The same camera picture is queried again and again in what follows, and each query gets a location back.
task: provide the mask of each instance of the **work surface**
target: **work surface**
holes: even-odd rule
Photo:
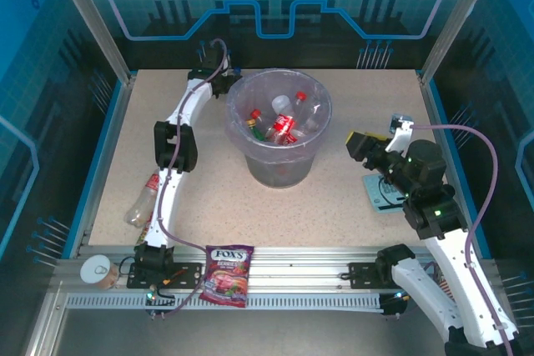
[[[293,188],[272,189],[249,174],[243,154],[224,135],[224,102],[211,99],[194,135],[199,161],[182,192],[175,233],[199,244],[266,247],[418,244],[403,213],[378,214],[363,177],[373,174],[345,148],[350,131],[387,134],[391,114],[427,124],[413,70],[303,70],[332,97],[330,131],[309,176]],[[103,190],[90,245],[134,245],[140,228],[124,213],[154,172],[154,124],[176,108],[186,70],[139,71]],[[433,140],[431,132],[413,138]]]

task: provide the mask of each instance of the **purple cable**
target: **purple cable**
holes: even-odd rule
[[[495,192],[495,186],[497,185],[497,174],[499,173],[499,162],[497,159],[497,153],[495,151],[493,143],[491,143],[488,137],[484,135],[483,133],[481,133],[480,131],[477,131],[476,129],[467,127],[465,125],[458,125],[458,124],[413,125],[412,129],[459,129],[461,131],[467,131],[468,133],[472,133],[473,135],[476,135],[478,138],[480,138],[486,144],[488,149],[490,149],[492,168],[493,168],[492,173],[491,173],[490,188],[487,191],[486,199],[484,199],[484,203],[482,204],[482,207],[478,215],[476,216],[475,222],[473,223],[471,229],[469,230],[469,233],[467,234],[466,245],[464,247],[464,253],[466,254],[466,264],[467,264],[467,267],[469,268],[469,272],[471,273],[471,276],[473,277],[473,280],[475,281],[475,285],[480,291],[482,298],[484,299],[484,302],[486,303],[487,308],[490,310],[491,318],[493,318],[493,321],[495,321],[495,325],[497,326],[497,329],[499,330],[499,334],[501,335],[502,342],[504,343],[504,347],[506,348],[506,354],[507,356],[513,356],[510,341],[508,340],[508,337],[506,336],[505,329],[502,327],[501,319],[499,318],[497,311],[493,307],[493,304],[491,303],[490,297],[488,296],[486,290],[482,286],[482,282],[478,278],[478,274],[476,273],[476,270],[471,266],[471,246],[473,244],[473,238],[475,237],[475,231],[480,225],[481,220],[484,217],[484,214],[486,213],[486,210],[490,204],[491,198],[493,198],[493,193]]]
[[[171,172],[172,172],[172,166],[174,166],[174,162],[176,162],[176,158],[178,157],[178,151],[179,151],[179,146],[180,146],[180,116],[182,115],[182,112],[184,110],[185,104],[187,103],[187,101],[189,100],[189,98],[191,97],[191,95],[193,94],[194,91],[196,91],[198,88],[202,87],[204,84],[208,83],[209,81],[211,81],[213,78],[215,78],[217,76],[217,74],[223,68],[224,62],[226,61],[226,56],[227,56],[227,53],[228,53],[227,48],[226,48],[226,43],[224,43],[224,41],[222,39],[216,38],[213,41],[211,41],[209,44],[213,47],[216,43],[220,43],[220,46],[223,48],[223,59],[221,60],[219,66],[204,81],[202,81],[198,85],[195,85],[194,88],[191,89],[185,95],[184,100],[180,104],[180,107],[179,107],[179,110],[178,110],[178,116],[176,118],[176,146],[174,147],[173,157],[170,159],[169,169],[168,169],[168,172],[167,172],[167,177],[165,177],[164,184],[163,184],[163,186],[161,188],[161,195],[159,195],[159,201],[158,201],[158,205],[157,205],[157,215],[158,215],[157,219],[158,219],[158,224],[159,224],[159,228],[161,229],[161,231],[168,238],[171,238],[175,242],[181,243],[181,244],[186,245],[186,246],[190,246],[191,248],[197,248],[198,250],[201,250],[202,252],[204,252],[206,254],[206,260],[207,260],[207,257],[208,257],[208,253],[206,252],[205,248],[203,248],[203,247],[201,247],[201,246],[199,246],[199,245],[197,245],[195,243],[184,241],[183,239],[178,238],[177,236],[175,236],[172,233],[170,233],[169,231],[167,231],[167,229],[165,229],[165,227],[163,225],[163,218],[161,217],[161,208],[162,208],[162,205],[163,205],[165,190],[167,189],[167,185],[169,185],[170,176],[171,176]],[[200,289],[200,287],[202,286],[202,283],[206,279],[207,274],[208,274],[208,266],[206,266],[206,268],[204,270],[204,274],[200,278],[199,283],[197,284],[196,287],[194,287],[193,291],[191,291],[191,293],[188,295],[188,297],[185,298],[184,301],[177,308],[174,308],[173,310],[171,310],[168,313],[165,313],[164,315],[169,316],[171,314],[174,314],[174,313],[178,312],[183,306],[185,306],[188,303],[188,301],[191,300],[191,298]]]

